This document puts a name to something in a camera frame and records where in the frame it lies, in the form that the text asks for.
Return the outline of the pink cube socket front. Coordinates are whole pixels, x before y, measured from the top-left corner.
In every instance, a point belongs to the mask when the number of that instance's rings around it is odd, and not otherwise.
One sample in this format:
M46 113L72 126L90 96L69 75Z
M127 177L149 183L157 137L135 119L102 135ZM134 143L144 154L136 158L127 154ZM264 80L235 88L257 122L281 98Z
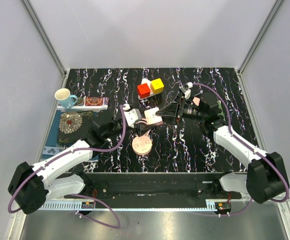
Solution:
M159 111L158 107L151 108L144 111L145 119L149 125L161 125L163 120L161 116L156 115Z

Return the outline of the pink cube socket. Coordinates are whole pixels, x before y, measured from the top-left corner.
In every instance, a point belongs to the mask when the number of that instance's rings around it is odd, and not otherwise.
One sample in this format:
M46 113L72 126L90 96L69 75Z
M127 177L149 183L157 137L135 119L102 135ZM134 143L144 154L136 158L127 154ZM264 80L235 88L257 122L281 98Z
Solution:
M200 104L200 98L194 97L193 100L192 100L192 104L193 105L196 105L196 106L199 106L199 104Z
M158 107L151 108L144 111L145 119L149 125L161 125L163 120L161 116L156 115L159 111Z

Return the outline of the round pink power strip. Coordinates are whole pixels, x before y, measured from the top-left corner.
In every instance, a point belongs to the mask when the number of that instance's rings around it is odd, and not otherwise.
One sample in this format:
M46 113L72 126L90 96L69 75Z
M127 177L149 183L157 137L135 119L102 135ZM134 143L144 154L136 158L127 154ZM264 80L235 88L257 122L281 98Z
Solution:
M152 140L147 135L137 136L132 141L132 148L137 155L147 155L152 149Z

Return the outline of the yellow cube socket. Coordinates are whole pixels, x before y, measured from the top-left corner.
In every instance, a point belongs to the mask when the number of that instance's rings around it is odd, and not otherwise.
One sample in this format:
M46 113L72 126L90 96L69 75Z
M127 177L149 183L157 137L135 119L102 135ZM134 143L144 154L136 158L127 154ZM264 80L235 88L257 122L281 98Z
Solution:
M151 81L150 88L153 94L159 94L164 90L164 84L160 78Z

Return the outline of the red cube socket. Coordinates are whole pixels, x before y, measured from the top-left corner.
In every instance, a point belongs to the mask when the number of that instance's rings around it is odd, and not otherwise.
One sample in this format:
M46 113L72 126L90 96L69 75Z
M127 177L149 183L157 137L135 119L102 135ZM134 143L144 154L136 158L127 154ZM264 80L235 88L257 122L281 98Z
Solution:
M137 93L139 99L145 99L150 96L150 87L146 83L137 86Z

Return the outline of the white triangular power strip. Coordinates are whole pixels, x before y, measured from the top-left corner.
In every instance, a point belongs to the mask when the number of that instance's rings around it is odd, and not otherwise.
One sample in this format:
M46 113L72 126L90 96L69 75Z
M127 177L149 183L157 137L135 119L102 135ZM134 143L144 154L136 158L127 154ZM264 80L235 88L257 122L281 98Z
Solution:
M151 81L146 78L143 78L141 84L139 84L136 88L139 100L150 98L159 94L154 93L150 86Z

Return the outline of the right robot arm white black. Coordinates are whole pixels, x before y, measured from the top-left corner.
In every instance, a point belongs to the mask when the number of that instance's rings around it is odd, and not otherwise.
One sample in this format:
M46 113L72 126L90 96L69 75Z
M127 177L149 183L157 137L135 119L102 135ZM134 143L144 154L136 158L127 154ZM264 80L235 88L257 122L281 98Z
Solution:
M256 203L275 200L289 190L284 162L277 152L267 153L239 136L221 115L217 97L203 93L176 99L156 112L164 123L177 125L183 119L198 121L202 134L237 158L247 173L227 173L212 185L213 195L223 198L229 192L248 194Z

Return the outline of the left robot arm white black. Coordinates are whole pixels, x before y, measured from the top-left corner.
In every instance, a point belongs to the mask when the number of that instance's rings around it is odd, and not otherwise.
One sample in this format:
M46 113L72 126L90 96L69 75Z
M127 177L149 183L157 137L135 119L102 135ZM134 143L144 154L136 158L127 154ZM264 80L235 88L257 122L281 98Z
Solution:
M8 192L12 196L8 212L13 214L22 211L28 215L37 211L48 200L66 195L89 197L93 191L90 178L82 173L65 178L60 176L100 153L118 149L127 131L135 130L142 137L154 127L156 124L149 124L143 119L128 122L125 114L118 120L97 116L87 135L69 148L48 160L33 165L25 161L17 166L8 186Z

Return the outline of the pink cube socket rear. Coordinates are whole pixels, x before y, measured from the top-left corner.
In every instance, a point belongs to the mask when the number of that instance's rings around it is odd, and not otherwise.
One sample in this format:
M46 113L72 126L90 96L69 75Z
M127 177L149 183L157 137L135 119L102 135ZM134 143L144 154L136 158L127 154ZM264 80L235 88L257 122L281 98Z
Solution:
M200 104L200 98L194 97L193 100L192 100L192 104L193 105L196 105L196 106L199 106L199 104Z

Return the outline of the green power strip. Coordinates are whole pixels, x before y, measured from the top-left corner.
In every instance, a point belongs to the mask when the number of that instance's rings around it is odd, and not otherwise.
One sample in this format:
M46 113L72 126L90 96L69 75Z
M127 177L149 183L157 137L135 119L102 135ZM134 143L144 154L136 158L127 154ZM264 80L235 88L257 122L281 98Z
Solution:
M224 116L221 101L218 100L217 103L218 103L218 115Z

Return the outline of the black floral square plate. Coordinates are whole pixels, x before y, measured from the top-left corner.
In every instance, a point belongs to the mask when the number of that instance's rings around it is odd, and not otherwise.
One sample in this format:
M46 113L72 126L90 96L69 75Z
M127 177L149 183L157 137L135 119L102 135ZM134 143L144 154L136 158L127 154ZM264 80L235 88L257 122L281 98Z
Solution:
M61 114L57 143L72 145L85 137L92 128L95 113L92 110Z

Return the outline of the blue ceramic mug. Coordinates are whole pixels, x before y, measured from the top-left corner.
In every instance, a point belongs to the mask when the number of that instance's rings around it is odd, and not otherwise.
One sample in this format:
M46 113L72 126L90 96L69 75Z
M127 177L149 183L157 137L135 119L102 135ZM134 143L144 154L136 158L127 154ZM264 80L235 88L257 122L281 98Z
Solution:
M71 94L70 90L67 88L61 88L57 90L54 96L59 104L65 109L72 108L78 101L78 97Z

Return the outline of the patterned blue cloth mat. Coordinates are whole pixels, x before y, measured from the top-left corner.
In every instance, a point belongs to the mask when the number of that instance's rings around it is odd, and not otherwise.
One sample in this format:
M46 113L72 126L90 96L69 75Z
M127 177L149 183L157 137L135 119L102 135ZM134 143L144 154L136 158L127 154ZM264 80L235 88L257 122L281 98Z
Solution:
M76 104L65 109L58 105L53 123L43 149L46 160L73 145L88 133L97 112L107 110L108 97L80 97Z

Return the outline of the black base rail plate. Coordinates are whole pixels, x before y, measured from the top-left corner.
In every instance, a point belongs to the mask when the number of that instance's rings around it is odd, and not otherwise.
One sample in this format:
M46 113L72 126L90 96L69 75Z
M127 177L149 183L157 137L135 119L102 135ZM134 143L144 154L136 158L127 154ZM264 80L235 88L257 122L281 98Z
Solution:
M95 197L113 209L198 209L207 200L239 200L218 183L222 173L85 173L81 195Z

